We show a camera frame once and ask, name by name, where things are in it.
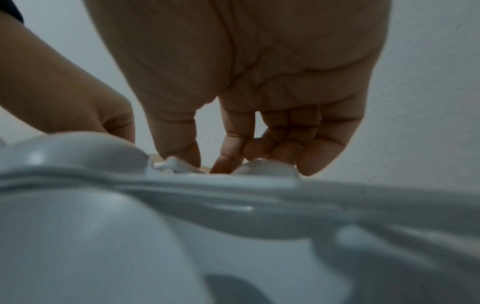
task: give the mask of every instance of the white wall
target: white wall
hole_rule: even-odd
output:
[[[66,57],[134,104],[137,143],[154,147],[138,103],[80,0],[16,0],[26,24]],[[480,2],[398,0],[376,69],[366,121],[318,178],[420,187],[480,188]],[[224,132],[217,104],[197,116],[204,165]],[[264,125],[257,128],[260,135]],[[34,135],[0,113],[9,142]]]

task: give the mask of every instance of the dark sleeve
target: dark sleeve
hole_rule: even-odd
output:
[[[24,22],[24,18],[20,14],[20,11],[17,9],[12,0],[0,0],[0,11],[4,11],[7,14],[12,15],[21,23]]]

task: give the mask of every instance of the palm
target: palm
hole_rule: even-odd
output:
[[[110,50],[146,109],[162,156],[200,165],[193,115],[215,96],[227,135],[213,172],[268,156],[311,175],[338,156],[360,123],[389,0],[137,3],[150,15],[148,43],[133,33],[123,43],[135,44],[146,62]],[[253,139],[258,111],[268,129]]]

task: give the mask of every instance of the hand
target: hand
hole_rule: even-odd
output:
[[[132,106],[0,12],[0,105],[46,132],[94,131],[135,141]]]
[[[260,157],[319,172],[361,122],[389,0],[84,0],[162,157],[200,166],[194,115],[219,96],[212,173]],[[254,139],[255,112],[268,129]]]

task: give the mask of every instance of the sleeve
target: sleeve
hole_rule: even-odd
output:
[[[12,15],[21,23],[24,22],[24,18],[20,14],[20,11],[17,9],[13,0],[0,0],[0,11],[4,11],[7,14]]]

